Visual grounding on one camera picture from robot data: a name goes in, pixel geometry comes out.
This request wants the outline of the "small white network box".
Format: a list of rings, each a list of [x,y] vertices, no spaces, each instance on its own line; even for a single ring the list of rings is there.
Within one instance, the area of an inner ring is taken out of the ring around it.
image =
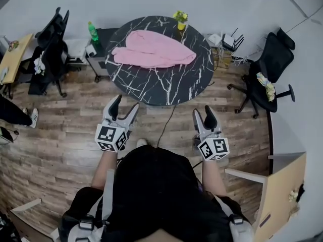
[[[207,34],[206,39],[214,47],[219,47],[222,42],[222,37],[218,34]]]

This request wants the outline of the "person's right forearm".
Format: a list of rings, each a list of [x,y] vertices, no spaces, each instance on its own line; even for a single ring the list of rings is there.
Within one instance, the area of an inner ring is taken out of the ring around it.
[[[216,161],[203,161],[202,186],[204,191],[213,195],[227,196],[227,190]]]

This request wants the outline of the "grey backpack harness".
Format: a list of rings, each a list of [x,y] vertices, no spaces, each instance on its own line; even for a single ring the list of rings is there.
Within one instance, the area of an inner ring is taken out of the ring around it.
[[[102,202],[101,221],[103,226],[101,228],[97,228],[92,219],[89,221],[82,219],[71,229],[68,236],[68,242],[101,242],[102,234],[109,225],[107,219],[111,215],[113,209],[114,175],[114,170],[109,169],[107,171],[103,195],[96,201],[87,214],[89,218],[93,218],[96,214],[99,203]],[[229,227],[233,242],[255,242],[255,235],[252,225],[249,222],[244,221],[244,219],[239,215],[234,214],[231,208],[225,202],[223,202],[221,198],[217,196],[214,198],[230,219]]]

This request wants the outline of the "white plastic box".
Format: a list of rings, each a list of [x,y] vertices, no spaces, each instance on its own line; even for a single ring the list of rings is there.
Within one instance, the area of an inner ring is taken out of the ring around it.
[[[85,47],[89,45],[89,39],[66,39],[65,43],[68,48],[70,62],[84,65],[88,64]]]

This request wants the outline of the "black and green device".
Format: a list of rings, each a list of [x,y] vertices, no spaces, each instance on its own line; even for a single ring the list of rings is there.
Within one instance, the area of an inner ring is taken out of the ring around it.
[[[0,145],[5,145],[13,142],[13,137],[10,132],[4,128],[0,127]]]

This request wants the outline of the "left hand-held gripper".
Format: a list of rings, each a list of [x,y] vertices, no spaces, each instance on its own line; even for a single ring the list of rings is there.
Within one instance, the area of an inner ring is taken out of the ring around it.
[[[111,99],[103,109],[103,120],[97,125],[95,142],[102,151],[124,150],[130,136],[130,127],[139,110],[139,103],[132,106],[125,117],[117,118],[122,94]]]

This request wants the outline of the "yellow potted flower plant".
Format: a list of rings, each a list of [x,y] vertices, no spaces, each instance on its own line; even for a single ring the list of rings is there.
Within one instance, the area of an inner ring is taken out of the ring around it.
[[[188,21],[188,14],[183,11],[176,11],[173,14],[173,18],[178,22],[177,28],[182,31],[186,28],[186,22]]]

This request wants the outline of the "pink sweatshirt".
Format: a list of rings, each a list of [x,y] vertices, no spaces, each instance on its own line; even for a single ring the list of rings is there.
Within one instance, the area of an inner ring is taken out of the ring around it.
[[[188,65],[196,58],[196,53],[182,43],[147,30],[132,31],[126,37],[125,46],[115,47],[111,54],[117,64],[148,69]]]

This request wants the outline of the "pale yellow flower bouquet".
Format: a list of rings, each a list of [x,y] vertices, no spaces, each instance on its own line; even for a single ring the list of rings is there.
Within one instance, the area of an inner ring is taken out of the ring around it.
[[[265,77],[261,72],[256,74],[259,83],[265,88],[266,95],[269,102],[272,102],[275,99],[275,87],[274,85]]]

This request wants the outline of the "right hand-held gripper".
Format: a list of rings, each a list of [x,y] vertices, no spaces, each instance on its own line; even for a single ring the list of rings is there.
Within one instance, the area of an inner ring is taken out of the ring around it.
[[[194,137],[193,149],[198,149],[203,161],[217,161],[230,153],[228,138],[222,134],[220,122],[215,111],[209,106],[204,107],[206,118],[203,122],[200,112],[195,108],[192,113],[195,130],[198,136],[205,134],[205,129],[213,134],[206,138]]]

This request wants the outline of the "wooden desk with white legs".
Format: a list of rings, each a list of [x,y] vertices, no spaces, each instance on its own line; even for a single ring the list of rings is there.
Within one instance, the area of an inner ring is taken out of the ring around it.
[[[306,153],[269,155],[273,172],[268,176],[226,168],[225,173],[262,184],[260,206],[253,224],[255,242],[266,242],[279,231],[294,213],[298,202],[289,202],[289,193],[303,185]]]

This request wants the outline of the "light wooden desk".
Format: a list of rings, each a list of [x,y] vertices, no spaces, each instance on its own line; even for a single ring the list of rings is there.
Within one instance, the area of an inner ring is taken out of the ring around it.
[[[13,50],[5,52],[3,59],[0,63],[0,84],[10,84],[13,83],[16,74],[18,72],[20,63],[22,61],[23,55],[29,43],[33,38],[33,34],[28,34],[25,37],[18,40],[18,45]]]

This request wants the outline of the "black mesh office chair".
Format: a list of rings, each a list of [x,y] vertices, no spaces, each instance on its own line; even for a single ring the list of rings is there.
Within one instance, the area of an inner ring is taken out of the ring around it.
[[[69,12],[62,17],[60,7],[46,27],[36,33],[37,47],[34,50],[27,71],[32,74],[29,81],[29,95],[46,95],[49,84],[56,85],[60,96],[65,98],[67,94],[61,90],[60,79],[68,72],[67,62],[69,60],[68,48],[63,41]],[[44,75],[35,74],[34,60],[42,54],[42,62],[45,65]]]
[[[276,34],[269,33],[263,52],[260,58],[250,64],[249,73],[242,76],[242,80],[246,84],[246,88],[241,88],[233,84],[229,84],[227,88],[232,88],[244,93],[245,100],[239,109],[235,109],[235,113],[240,113],[247,102],[251,102],[255,114],[253,118],[259,116],[257,106],[269,111],[276,112],[278,109],[277,99],[290,96],[294,102],[295,94],[291,85],[288,85],[288,90],[282,93],[275,94],[275,99],[272,102],[268,101],[265,88],[259,83],[256,74],[261,72],[267,79],[275,84],[286,67],[293,61],[295,42],[282,30],[279,29]]]

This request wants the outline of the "white router with black antennas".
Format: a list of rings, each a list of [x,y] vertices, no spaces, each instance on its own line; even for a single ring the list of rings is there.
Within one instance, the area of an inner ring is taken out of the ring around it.
[[[236,34],[238,28],[232,34],[225,33],[222,35],[222,47],[228,51],[235,52],[244,42],[244,35]]]

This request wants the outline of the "person's left forearm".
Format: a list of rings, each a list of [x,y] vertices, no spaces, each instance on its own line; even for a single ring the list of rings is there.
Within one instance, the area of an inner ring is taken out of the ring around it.
[[[91,187],[103,190],[106,181],[106,175],[109,170],[115,170],[117,167],[118,154],[116,152],[104,151],[99,164],[94,173]]]

